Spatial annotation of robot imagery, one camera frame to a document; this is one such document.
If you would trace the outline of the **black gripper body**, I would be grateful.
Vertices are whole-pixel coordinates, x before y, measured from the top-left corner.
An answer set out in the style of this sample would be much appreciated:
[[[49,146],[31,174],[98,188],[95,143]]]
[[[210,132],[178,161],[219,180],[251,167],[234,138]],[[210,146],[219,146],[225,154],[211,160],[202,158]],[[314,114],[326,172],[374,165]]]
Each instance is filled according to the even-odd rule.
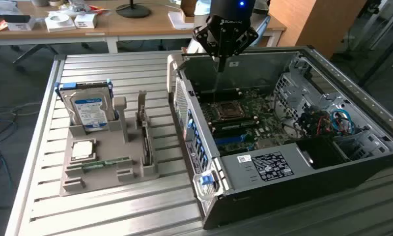
[[[209,30],[247,30],[251,11],[251,0],[213,0],[206,21]]]

